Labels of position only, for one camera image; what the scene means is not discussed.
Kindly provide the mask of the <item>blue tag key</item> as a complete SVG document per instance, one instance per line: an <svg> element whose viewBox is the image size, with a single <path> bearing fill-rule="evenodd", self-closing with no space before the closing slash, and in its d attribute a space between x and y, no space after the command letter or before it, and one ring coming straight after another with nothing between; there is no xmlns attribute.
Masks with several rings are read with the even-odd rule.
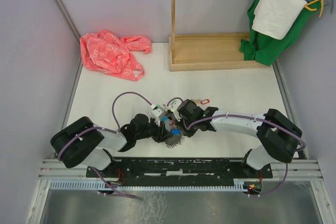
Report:
<svg viewBox="0 0 336 224"><path fill-rule="evenodd" d="M181 130L179 130L179 129L171 129L170 132L171 132L173 135L180 135L180 134L181 134Z"/></svg>

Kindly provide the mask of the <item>silver key holder blue handle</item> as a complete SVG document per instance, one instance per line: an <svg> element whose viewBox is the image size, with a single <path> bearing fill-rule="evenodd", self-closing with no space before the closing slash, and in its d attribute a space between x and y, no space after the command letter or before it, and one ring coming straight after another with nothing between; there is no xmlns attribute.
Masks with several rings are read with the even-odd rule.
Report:
<svg viewBox="0 0 336 224"><path fill-rule="evenodd" d="M179 145L183 139L182 130L178 127L175 121L173 121L170 117L165 122L161 122L163 126L162 140L166 144L168 148L173 148ZM171 129L179 129L181 130L180 135L173 135L170 130Z"/></svg>

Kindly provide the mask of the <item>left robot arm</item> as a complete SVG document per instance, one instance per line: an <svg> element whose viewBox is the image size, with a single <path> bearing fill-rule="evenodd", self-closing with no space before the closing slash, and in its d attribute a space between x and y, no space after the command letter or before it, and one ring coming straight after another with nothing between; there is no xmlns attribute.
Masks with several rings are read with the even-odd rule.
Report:
<svg viewBox="0 0 336 224"><path fill-rule="evenodd" d="M135 147L138 140L147 138L174 146L181 140L182 131L166 116L156 122L145 114L137 114L119 131L97 126L83 116L55 134L50 144L57 153L57 159L67 168L80 164L93 166L103 176L110 177L116 171L116 164L105 150L126 152Z"/></svg>

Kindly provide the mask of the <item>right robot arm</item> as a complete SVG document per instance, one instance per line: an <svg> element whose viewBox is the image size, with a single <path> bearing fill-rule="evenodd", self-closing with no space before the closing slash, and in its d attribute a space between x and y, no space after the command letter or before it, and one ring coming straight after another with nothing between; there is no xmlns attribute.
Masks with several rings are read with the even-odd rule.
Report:
<svg viewBox="0 0 336 224"><path fill-rule="evenodd" d="M187 137L201 130L235 132L259 139L261 145L243 158L241 172L246 177L254 177L272 162L289 164L296 152L306 148L301 129L276 109L264 114L231 113L210 106L203 110L188 99L178 103L173 114Z"/></svg>

